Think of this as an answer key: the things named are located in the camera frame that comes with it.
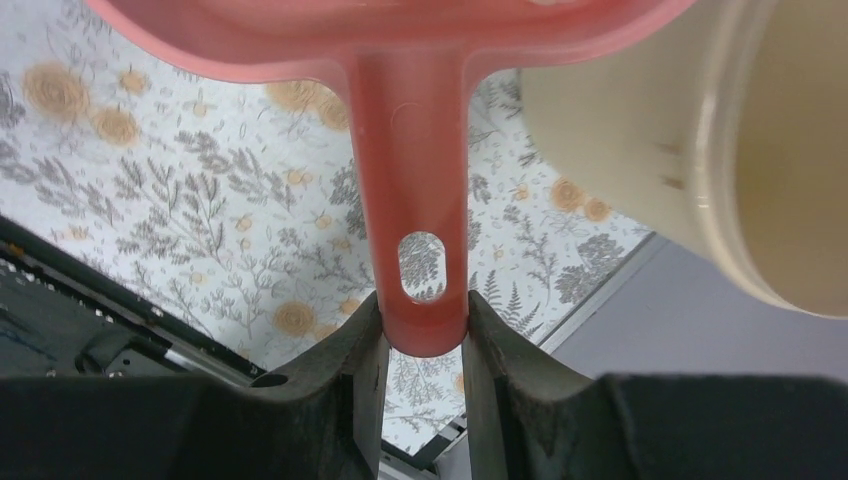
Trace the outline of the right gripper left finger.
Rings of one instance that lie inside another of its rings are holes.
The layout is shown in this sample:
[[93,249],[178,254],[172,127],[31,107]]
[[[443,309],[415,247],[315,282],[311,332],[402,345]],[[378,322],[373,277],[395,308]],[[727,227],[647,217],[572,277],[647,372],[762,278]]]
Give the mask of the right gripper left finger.
[[374,479],[389,346],[375,296],[236,388],[206,375],[1,384],[5,479]]

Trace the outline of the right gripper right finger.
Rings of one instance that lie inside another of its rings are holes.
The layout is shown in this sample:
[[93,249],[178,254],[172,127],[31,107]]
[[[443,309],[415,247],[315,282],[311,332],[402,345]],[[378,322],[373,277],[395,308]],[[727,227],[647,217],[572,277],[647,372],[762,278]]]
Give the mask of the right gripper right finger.
[[477,292],[462,345],[475,479],[843,479],[847,386],[812,376],[587,378]]

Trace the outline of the pink plastic dustpan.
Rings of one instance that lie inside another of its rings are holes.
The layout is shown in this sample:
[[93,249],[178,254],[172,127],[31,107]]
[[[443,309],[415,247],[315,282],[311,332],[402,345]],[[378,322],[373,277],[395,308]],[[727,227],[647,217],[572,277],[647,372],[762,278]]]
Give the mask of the pink plastic dustpan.
[[626,48],[684,1],[101,0],[134,44],[215,80],[308,79],[349,112],[379,309],[416,357],[459,345],[468,318],[468,109],[488,75]]

